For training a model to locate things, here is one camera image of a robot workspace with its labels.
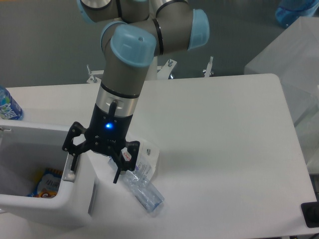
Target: light blue joint cap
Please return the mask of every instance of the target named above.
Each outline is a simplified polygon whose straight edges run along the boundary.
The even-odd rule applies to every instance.
[[[149,66],[154,58],[155,37],[147,31],[131,25],[120,25],[111,39],[113,53],[133,67]]]
[[[193,26],[191,28],[188,50],[205,45],[209,39],[209,22],[206,13],[193,10]]]
[[[102,38],[103,38],[104,33],[108,30],[109,27],[111,27],[114,24],[119,24],[119,23],[120,24],[127,24],[126,22],[123,22],[123,21],[112,21],[112,22],[106,24],[106,26],[103,28],[103,30],[101,32],[101,48],[102,48],[102,51],[103,51]]]
[[[90,24],[93,24],[95,23],[94,21],[91,20],[91,18],[89,18],[89,16],[86,14],[82,4],[81,4],[81,0],[76,0],[76,2],[78,3],[78,8],[80,10],[80,13],[83,17],[83,19],[85,20],[86,23],[90,23]]]

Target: plastic water bottle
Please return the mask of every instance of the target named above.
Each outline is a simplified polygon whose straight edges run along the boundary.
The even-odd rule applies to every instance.
[[[0,86],[0,117],[4,120],[21,120],[23,110],[12,98],[9,91]]]
[[[300,16],[313,16],[319,0],[282,0],[276,10],[276,19],[283,28],[289,27]]]
[[[109,160],[109,165],[117,170],[113,159]],[[164,201],[164,197],[156,187],[137,170],[126,171],[124,175],[120,175],[119,180],[127,186],[148,213],[153,212]]]

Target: white table surface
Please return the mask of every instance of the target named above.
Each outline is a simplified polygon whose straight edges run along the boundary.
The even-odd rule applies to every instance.
[[[88,125],[98,85],[9,89],[25,120]],[[248,239],[318,233],[300,208],[315,201],[278,78],[250,75],[145,82],[130,132],[160,148],[148,215],[112,183],[103,156],[92,225],[54,228],[0,215],[3,239]]]

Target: bottle label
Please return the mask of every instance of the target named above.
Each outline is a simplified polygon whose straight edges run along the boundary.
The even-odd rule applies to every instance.
[[[5,120],[18,120],[22,115],[21,107],[15,102],[15,100],[10,97],[5,97],[0,102],[0,116]]]
[[[160,149],[154,144],[131,135],[130,133],[126,135],[126,139],[128,141],[138,140],[140,142],[139,155],[136,161],[135,170],[146,176],[148,180],[151,180],[156,170],[156,164],[160,156]]]

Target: white bin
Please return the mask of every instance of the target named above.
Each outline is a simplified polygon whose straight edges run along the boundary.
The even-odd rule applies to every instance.
[[[0,208],[28,220],[65,226],[91,222],[98,178],[83,153],[70,171],[73,157],[62,150],[68,127],[1,120]],[[51,167],[63,170],[54,198],[32,198],[34,174]]]

